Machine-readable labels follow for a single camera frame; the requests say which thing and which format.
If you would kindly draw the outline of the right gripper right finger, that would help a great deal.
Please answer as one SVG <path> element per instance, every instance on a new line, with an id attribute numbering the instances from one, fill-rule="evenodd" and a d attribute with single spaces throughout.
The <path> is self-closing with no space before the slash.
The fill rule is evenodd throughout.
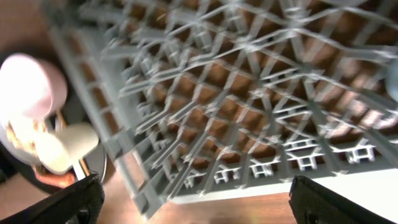
<path id="1" fill-rule="evenodd" d="M 393 224 L 303 175 L 293 178 L 289 197 L 298 224 Z"/>

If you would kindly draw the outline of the grey plate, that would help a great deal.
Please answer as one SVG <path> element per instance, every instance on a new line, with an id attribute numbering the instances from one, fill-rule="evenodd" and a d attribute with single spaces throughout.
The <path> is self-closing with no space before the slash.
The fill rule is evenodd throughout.
<path id="1" fill-rule="evenodd" d="M 19 161 L 28 165 L 41 164 L 31 142 L 20 142 L 7 128 L 1 125 L 1 143 L 7 151 Z"/>

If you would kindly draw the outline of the white cup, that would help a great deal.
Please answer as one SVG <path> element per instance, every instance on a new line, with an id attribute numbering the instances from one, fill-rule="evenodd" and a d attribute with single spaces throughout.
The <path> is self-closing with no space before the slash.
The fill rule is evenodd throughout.
<path id="1" fill-rule="evenodd" d="M 77 123 L 60 131 L 38 133 L 34 144 L 40 162 L 54 174 L 66 173 L 98 143 L 99 137 L 88 123 Z"/>

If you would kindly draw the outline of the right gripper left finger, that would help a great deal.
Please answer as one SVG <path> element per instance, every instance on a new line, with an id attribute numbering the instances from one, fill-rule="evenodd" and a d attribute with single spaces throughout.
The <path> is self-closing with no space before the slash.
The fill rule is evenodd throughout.
<path id="1" fill-rule="evenodd" d="M 98 175 L 91 174 L 1 223 L 96 223 L 103 204 L 103 186 Z"/>

